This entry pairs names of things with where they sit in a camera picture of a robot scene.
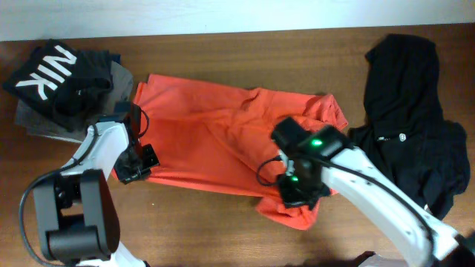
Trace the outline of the red printed t-shirt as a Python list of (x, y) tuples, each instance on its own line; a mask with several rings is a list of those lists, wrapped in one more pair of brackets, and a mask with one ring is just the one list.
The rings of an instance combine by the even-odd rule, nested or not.
[(134, 103), (145, 111), (142, 143), (159, 165), (149, 182), (258, 197), (257, 211), (277, 223), (309, 229), (318, 209), (286, 208), (273, 186), (284, 165), (272, 129), (287, 117), (303, 128), (344, 129), (348, 122), (335, 97), (255, 88), (152, 74), (137, 86)]

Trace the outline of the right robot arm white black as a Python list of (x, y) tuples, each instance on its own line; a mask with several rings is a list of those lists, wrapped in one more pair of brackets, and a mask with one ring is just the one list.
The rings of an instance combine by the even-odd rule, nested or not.
[(402, 256), (396, 260), (373, 254), (363, 258), (362, 266), (474, 265), (474, 235), (463, 237), (418, 206), (333, 126), (312, 133), (288, 117), (275, 126), (271, 138), (286, 167), (277, 186), (287, 208), (313, 208), (336, 190)]

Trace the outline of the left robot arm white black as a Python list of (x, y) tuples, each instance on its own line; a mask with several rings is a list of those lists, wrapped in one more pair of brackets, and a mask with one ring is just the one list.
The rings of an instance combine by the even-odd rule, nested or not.
[(87, 129), (79, 149), (60, 169), (36, 179), (33, 193), (40, 263), (45, 266), (146, 266), (120, 241), (119, 218), (108, 188), (142, 181), (160, 164), (140, 139), (149, 118), (138, 105), (116, 103)]

